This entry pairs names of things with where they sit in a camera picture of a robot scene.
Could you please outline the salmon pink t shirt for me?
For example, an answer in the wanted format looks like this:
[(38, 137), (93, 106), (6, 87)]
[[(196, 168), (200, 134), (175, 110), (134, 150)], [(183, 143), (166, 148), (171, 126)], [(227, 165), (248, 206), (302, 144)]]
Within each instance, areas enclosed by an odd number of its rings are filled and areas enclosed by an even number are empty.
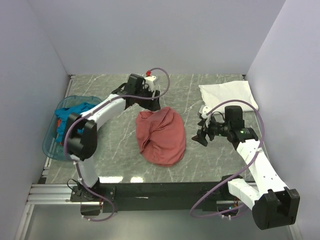
[(171, 107), (140, 111), (135, 120), (140, 154), (148, 162), (172, 167), (183, 159), (186, 131), (181, 116)]

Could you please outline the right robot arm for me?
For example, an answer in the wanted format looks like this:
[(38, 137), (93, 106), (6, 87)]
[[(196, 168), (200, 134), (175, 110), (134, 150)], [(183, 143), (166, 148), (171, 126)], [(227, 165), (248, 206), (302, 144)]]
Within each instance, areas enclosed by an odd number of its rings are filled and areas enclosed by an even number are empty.
[(242, 107), (227, 105), (223, 122), (216, 121), (214, 109), (205, 105), (200, 107), (198, 114), (201, 128), (192, 140), (207, 146), (216, 136), (226, 137), (244, 160), (245, 167), (205, 193), (191, 207), (190, 214), (193, 215), (196, 207), (219, 189), (222, 198), (236, 197), (250, 209), (261, 230), (295, 224), (300, 195), (274, 170), (262, 148), (264, 136), (258, 136), (251, 127), (245, 126)]

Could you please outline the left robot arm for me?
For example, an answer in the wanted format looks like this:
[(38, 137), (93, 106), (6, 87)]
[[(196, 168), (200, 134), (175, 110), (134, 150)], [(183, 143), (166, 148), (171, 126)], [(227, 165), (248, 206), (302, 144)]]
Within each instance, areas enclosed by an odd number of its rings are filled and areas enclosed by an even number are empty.
[(146, 76), (130, 74), (127, 82), (122, 83), (111, 94), (82, 113), (68, 115), (62, 137), (63, 152), (76, 166), (79, 181), (85, 185), (82, 195), (88, 201), (96, 200), (100, 195), (100, 182), (93, 164), (93, 155), (98, 146), (98, 130), (108, 120), (120, 115), (134, 104), (157, 111), (160, 109), (157, 90), (158, 79), (149, 71)]

